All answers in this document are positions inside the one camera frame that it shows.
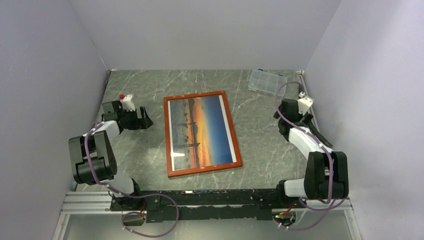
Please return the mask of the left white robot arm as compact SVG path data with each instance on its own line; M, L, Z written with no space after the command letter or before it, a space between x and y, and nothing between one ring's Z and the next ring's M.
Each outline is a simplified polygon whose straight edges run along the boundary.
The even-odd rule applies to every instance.
M146 130L154 122L146 108L135 107L131 100L113 100L102 104L100 122L85 134L68 140L71 170L78 185L106 187L130 210L143 204L143 195L134 179L118 170L111 140L123 131Z

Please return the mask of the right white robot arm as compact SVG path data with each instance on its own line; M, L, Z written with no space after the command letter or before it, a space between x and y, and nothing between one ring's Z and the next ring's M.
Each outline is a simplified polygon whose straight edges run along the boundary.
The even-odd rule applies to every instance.
M288 207L295 198L309 200L338 200L349 195L347 155L332 150L332 145L312 122L307 104L312 99L281 100L273 117L278 120L279 133L307 159L304 177L283 180L283 189L275 193L275 202Z

